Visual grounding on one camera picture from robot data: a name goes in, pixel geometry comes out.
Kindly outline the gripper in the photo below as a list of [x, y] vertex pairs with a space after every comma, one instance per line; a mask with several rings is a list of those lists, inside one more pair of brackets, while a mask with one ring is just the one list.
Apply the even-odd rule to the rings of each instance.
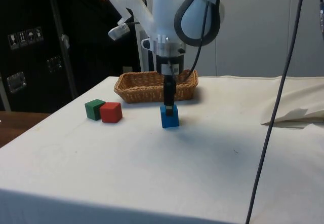
[[174, 101], [176, 94], [176, 81], [172, 77], [172, 66], [174, 75], [179, 75], [184, 69], [184, 55], [177, 57], [161, 57], [156, 55], [156, 71], [164, 75], [164, 105], [166, 115], [174, 114]]

